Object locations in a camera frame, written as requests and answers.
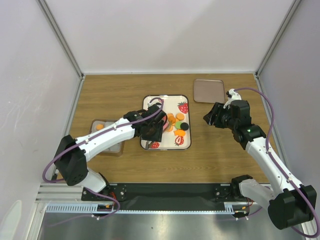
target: white panel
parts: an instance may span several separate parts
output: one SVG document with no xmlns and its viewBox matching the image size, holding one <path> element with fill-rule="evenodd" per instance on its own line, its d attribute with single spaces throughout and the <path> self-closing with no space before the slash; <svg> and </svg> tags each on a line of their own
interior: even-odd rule
<svg viewBox="0 0 320 240">
<path fill-rule="evenodd" d="M 255 71 L 293 0 L 47 0 L 85 73 Z"/>
<path fill-rule="evenodd" d="M 320 1 L 302 1 L 260 79 L 292 173 L 320 193 Z M 316 205 L 320 214 L 319 198 Z"/>
<path fill-rule="evenodd" d="M 0 221 L 21 200 L 21 240 L 79 78 L 35 0 L 0 1 L 0 29 Z"/>
</svg>

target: green round piece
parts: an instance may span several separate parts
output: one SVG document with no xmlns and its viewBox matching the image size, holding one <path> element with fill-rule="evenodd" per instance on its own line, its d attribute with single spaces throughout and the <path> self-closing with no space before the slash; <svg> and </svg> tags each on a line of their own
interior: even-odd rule
<svg viewBox="0 0 320 240">
<path fill-rule="evenodd" d="M 181 124 L 182 124 L 183 122 L 182 121 L 177 121 L 176 123 L 175 123 L 175 128 L 176 129 L 181 129 Z"/>
</svg>

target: robotic arm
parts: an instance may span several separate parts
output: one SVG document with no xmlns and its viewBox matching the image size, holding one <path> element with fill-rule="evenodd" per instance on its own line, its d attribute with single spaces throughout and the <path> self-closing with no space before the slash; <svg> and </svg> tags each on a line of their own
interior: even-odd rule
<svg viewBox="0 0 320 240">
<path fill-rule="evenodd" d="M 289 181 L 300 187 L 313 208 L 317 198 L 315 189 L 311 185 L 304 186 L 287 169 L 275 151 L 271 147 L 267 149 L 266 134 L 251 122 L 249 103 L 242 100 L 234 89 L 229 90 L 227 96 L 225 104 L 216 102 L 203 119 L 216 128 L 231 129 L 235 141 L 256 160 L 272 186 L 271 190 L 249 175 L 239 176 L 231 181 L 233 196 L 250 198 L 262 206 L 278 229 L 311 221 L 314 216 L 310 208 Z"/>
<path fill-rule="evenodd" d="M 103 150 L 134 137 L 161 142 L 165 116 L 160 103 L 149 104 L 148 110 L 128 112 L 113 125 L 95 133 L 76 139 L 67 135 L 62 138 L 55 156 L 74 145 L 77 147 L 63 154 L 54 164 L 68 186 L 80 185 L 95 193 L 108 195 L 108 181 L 88 168 L 87 162 Z"/>
</svg>

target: orange toy food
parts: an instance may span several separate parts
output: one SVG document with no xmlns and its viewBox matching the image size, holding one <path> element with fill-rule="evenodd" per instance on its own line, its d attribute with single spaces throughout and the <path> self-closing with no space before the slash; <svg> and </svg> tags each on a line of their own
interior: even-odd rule
<svg viewBox="0 0 320 240">
<path fill-rule="evenodd" d="M 179 121 L 182 121 L 183 119 L 185 119 L 185 115 L 183 115 L 182 113 L 178 113 L 175 117 L 176 117 Z"/>
<path fill-rule="evenodd" d="M 181 129 L 178 129 L 178 130 L 174 131 L 174 135 L 175 135 L 175 136 L 183 137 L 183 136 L 186 135 L 186 132 L 183 131 L 183 130 L 181 130 Z"/>
<path fill-rule="evenodd" d="M 166 129 L 167 132 L 171 132 L 174 129 L 173 125 L 169 125 L 168 128 Z"/>
<path fill-rule="evenodd" d="M 176 124 L 177 119 L 172 115 L 172 116 L 169 116 L 169 117 L 168 117 L 168 121 L 169 121 L 171 124 Z"/>
<path fill-rule="evenodd" d="M 99 130 L 103 129 L 104 127 L 105 127 L 105 125 L 103 125 L 103 124 L 98 124 L 97 126 L 95 126 L 95 129 L 96 129 L 97 131 L 99 131 Z"/>
</svg>

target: red strawberry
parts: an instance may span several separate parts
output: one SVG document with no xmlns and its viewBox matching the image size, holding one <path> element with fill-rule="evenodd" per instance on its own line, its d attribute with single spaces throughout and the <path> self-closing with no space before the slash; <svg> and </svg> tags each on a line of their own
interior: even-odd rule
<svg viewBox="0 0 320 240">
<path fill-rule="evenodd" d="M 184 137 L 183 136 L 177 136 L 175 139 L 175 145 L 179 146 L 185 143 Z"/>
<path fill-rule="evenodd" d="M 185 101 L 184 102 L 180 102 L 178 104 L 178 108 L 183 114 L 187 114 L 188 111 L 189 111 L 188 103 L 186 103 Z"/>
<path fill-rule="evenodd" d="M 152 145 L 151 145 L 151 149 L 157 149 L 158 147 L 160 146 L 160 143 L 158 143 L 158 142 L 154 142 Z"/>
</svg>

